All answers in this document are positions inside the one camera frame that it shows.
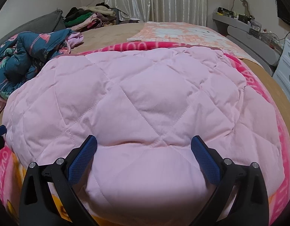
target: folded pink comforter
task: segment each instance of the folded pink comforter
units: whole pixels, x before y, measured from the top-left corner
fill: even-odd
[[[123,225],[194,219],[214,190],[190,149],[195,135],[237,164],[258,162],[268,195],[284,179],[274,107],[206,47],[55,58],[11,94],[3,124],[26,167],[94,135],[98,150],[77,194],[92,214]]]

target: gray pillow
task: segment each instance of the gray pillow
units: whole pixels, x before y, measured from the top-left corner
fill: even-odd
[[[37,34],[42,34],[51,33],[62,29],[65,29],[65,25],[62,19],[62,10],[57,9],[52,13],[38,17],[17,27],[5,35],[2,39],[0,39],[0,46],[12,36],[23,31],[32,31]]]

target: silver screw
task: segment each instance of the silver screw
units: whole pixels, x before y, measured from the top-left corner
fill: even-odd
[[[59,159],[56,161],[56,163],[57,163],[58,165],[61,165],[63,162],[64,162],[64,159],[63,159],[63,158],[59,158]]]
[[[229,158],[225,158],[224,159],[224,163],[227,164],[227,165],[231,165],[232,164],[232,160],[229,159]]]
[[[258,167],[259,167],[259,165],[258,165],[257,162],[253,162],[252,166],[253,166],[254,168],[258,168]]]
[[[30,164],[29,164],[29,167],[30,168],[34,168],[36,166],[36,163],[35,162],[31,162]]]

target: blue textured pad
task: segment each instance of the blue textured pad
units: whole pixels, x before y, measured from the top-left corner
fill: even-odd
[[[7,133],[7,129],[4,125],[0,126],[0,136],[4,135]]]
[[[220,168],[197,137],[193,137],[191,141],[191,150],[209,182],[219,185]]]
[[[92,136],[69,167],[67,180],[71,187],[80,181],[82,174],[96,153],[96,150],[97,140]]]

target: black tv screen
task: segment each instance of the black tv screen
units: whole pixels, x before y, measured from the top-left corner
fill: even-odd
[[[290,25],[290,13],[281,0],[277,0],[278,17]]]

